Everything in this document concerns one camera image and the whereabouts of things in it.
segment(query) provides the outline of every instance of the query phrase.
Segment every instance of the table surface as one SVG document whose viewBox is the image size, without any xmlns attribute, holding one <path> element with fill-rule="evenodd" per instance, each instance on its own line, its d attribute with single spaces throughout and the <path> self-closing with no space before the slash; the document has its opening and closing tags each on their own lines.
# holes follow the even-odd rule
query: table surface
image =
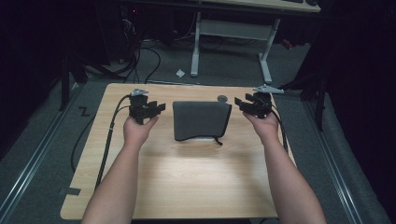
<svg viewBox="0 0 396 224">
<path fill-rule="evenodd" d="M 202 2 L 231 4 L 246 7 L 264 7 L 299 12 L 320 12 L 319 6 L 309 6 L 305 1 L 303 3 L 294 3 L 283 0 L 202 0 Z"/>
<path fill-rule="evenodd" d="M 134 218 L 277 216 L 260 138 L 233 103 L 234 97 L 246 101 L 245 94 L 253 93 L 252 88 L 110 84 L 70 185 L 81 189 L 80 194 L 66 195 L 62 218 L 82 218 L 93 194 L 114 110 L 120 98 L 136 88 L 149 91 L 149 102 L 166 103 L 166 110 L 140 152 Z M 175 141 L 172 103 L 213 102 L 219 95 L 233 105 L 227 131 L 219 139 L 223 146 L 212 139 Z M 129 100 L 122 105 L 129 105 Z M 122 147 L 122 124 L 127 116 L 127 108 L 117 115 L 104 174 Z"/>
</svg>

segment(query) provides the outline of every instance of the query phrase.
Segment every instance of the light gray floor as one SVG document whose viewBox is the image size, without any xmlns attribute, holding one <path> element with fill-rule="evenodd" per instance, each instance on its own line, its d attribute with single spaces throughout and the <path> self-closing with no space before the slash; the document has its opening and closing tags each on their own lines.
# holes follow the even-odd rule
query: light gray floor
<svg viewBox="0 0 396 224">
<path fill-rule="evenodd" d="M 246 86 L 255 87 L 263 83 L 258 62 L 257 49 L 262 43 L 248 46 L 233 44 L 222 45 L 218 49 L 201 51 L 200 74 L 190 77 L 192 46 L 172 48 L 157 45 L 156 50 L 161 55 L 158 70 L 149 82 L 177 82 L 199 85 Z M 215 47 L 215 44 L 204 47 Z M 273 86 L 277 87 L 294 79 L 309 46 L 296 47 L 287 50 L 280 45 L 274 45 L 268 57 L 270 71 L 273 75 Z M 147 74 L 157 65 L 158 57 L 149 50 L 141 50 L 141 60 L 137 72 L 142 82 Z M 121 65 L 114 64 L 111 69 Z M 184 77 L 177 77 L 178 69 L 186 72 Z M 62 188 L 67 188 L 73 177 L 71 160 L 78 162 L 88 132 L 82 135 L 77 144 L 76 155 L 71 158 L 72 150 L 84 127 L 94 116 L 108 83 L 115 80 L 108 77 L 91 76 L 86 85 L 80 85 L 81 90 L 64 114 L 58 131 L 48 144 L 48 151 L 31 179 L 26 191 L 21 195 L 19 203 L 10 215 L 8 223 L 78 223 L 78 221 L 63 220 L 59 212 L 62 208 L 64 195 Z M 130 76 L 128 83 L 133 82 Z M 0 162 L 0 202 L 3 202 L 11 191 L 18 176 L 34 154 L 43 135 L 58 114 L 60 106 L 60 85 L 57 85 L 49 99 L 40 106 L 29 120 L 29 125 L 19 140 Z M 306 111 L 306 103 L 302 103 L 295 91 L 285 95 L 275 96 L 277 107 L 284 120 L 285 129 L 293 149 L 297 166 L 318 195 L 329 223 L 349 223 L 350 217 L 340 200 L 337 187 L 329 171 L 318 138 L 318 131 L 311 122 Z M 81 107 L 86 107 L 82 116 Z M 323 117 L 324 134 L 332 149 L 336 164 L 340 169 L 350 196 L 354 199 L 362 222 L 389 223 L 382 207 L 376 201 L 365 176 L 350 152 L 342 130 L 332 111 L 331 101 L 327 99 Z M 260 218 L 252 219 L 259 223 Z"/>
</svg>

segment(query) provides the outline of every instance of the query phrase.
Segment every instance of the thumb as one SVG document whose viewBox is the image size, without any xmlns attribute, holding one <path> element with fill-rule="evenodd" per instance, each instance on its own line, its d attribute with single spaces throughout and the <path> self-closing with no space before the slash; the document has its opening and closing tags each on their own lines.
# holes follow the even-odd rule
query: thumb
<svg viewBox="0 0 396 224">
<path fill-rule="evenodd" d="M 154 126 L 154 124 L 158 121 L 158 116 L 155 116 L 153 118 L 151 118 L 146 125 L 150 127 L 150 129 L 152 128 L 152 126 Z"/>
<path fill-rule="evenodd" d="M 251 123 L 253 123 L 253 120 L 256 119 L 256 117 L 254 117 L 254 116 L 252 116 L 252 115 L 249 115 L 248 113 L 243 112 L 242 114 L 243 114 L 243 115 L 245 116 L 245 118 L 247 118 L 248 121 L 250 121 Z"/>
</svg>

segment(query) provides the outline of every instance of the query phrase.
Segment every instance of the hand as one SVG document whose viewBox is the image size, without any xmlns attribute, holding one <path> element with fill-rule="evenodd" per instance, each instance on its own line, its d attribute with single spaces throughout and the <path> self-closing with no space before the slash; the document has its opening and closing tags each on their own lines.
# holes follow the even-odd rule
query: hand
<svg viewBox="0 0 396 224">
<path fill-rule="evenodd" d="M 146 124 L 138 124 L 136 120 L 128 117 L 123 126 L 124 145 L 125 146 L 138 146 L 141 148 L 149 137 L 149 131 L 154 126 L 159 118 L 154 117 Z"/>
<path fill-rule="evenodd" d="M 279 141 L 277 136 L 278 122 L 273 113 L 270 113 L 265 119 L 259 119 L 243 112 L 243 115 L 253 124 L 254 131 L 262 140 L 262 144 L 270 141 Z"/>
</svg>

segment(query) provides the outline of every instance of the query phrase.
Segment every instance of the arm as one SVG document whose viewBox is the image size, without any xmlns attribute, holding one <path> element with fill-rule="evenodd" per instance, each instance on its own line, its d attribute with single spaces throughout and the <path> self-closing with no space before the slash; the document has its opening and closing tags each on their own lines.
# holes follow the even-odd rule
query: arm
<svg viewBox="0 0 396 224">
<path fill-rule="evenodd" d="M 128 117 L 123 126 L 124 145 L 105 178 L 92 195 L 82 223 L 131 223 L 137 194 L 140 148 L 158 117 L 139 125 Z"/>
<path fill-rule="evenodd" d="M 317 196 L 279 141 L 275 116 L 258 119 L 244 115 L 264 145 L 270 190 L 280 222 L 326 223 Z"/>
</svg>

